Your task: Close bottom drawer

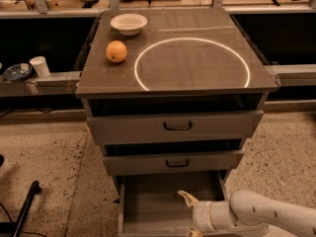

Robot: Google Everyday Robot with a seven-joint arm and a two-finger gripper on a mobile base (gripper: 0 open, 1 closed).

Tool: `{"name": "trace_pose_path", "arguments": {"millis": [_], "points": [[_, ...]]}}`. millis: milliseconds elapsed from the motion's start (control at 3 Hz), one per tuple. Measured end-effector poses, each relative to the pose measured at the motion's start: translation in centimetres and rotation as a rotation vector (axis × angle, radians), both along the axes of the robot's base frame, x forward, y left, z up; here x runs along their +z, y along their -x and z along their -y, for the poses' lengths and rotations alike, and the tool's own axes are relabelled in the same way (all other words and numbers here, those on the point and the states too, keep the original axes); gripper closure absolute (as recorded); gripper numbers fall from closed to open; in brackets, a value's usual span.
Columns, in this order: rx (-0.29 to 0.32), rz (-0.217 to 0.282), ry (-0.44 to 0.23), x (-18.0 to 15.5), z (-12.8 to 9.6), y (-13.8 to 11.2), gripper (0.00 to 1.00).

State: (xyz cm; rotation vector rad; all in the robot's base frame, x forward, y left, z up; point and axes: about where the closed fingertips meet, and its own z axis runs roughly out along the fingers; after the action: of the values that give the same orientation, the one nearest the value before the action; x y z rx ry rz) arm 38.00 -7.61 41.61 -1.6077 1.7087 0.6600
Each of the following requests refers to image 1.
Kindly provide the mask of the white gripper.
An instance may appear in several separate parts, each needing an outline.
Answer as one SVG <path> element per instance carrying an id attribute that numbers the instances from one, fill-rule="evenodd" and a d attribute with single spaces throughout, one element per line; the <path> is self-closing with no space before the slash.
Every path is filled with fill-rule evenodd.
<path id="1" fill-rule="evenodd" d="M 179 190 L 178 194 L 185 200 L 187 207 L 192 210 L 192 223 L 195 229 L 189 230 L 190 237 L 203 237 L 203 234 L 219 231 L 233 232 L 236 217 L 227 200 L 198 201 L 196 197 L 185 191 Z"/>

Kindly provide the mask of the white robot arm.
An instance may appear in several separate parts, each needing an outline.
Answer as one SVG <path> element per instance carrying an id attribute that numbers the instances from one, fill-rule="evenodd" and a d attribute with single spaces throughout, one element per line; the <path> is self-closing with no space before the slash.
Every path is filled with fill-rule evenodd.
<path id="1" fill-rule="evenodd" d="M 316 209 L 274 200 L 250 191 L 237 191 L 229 200 L 198 200 L 178 191 L 191 211 L 192 237 L 227 231 L 244 237 L 263 237 L 269 226 L 296 237 L 316 237 Z"/>

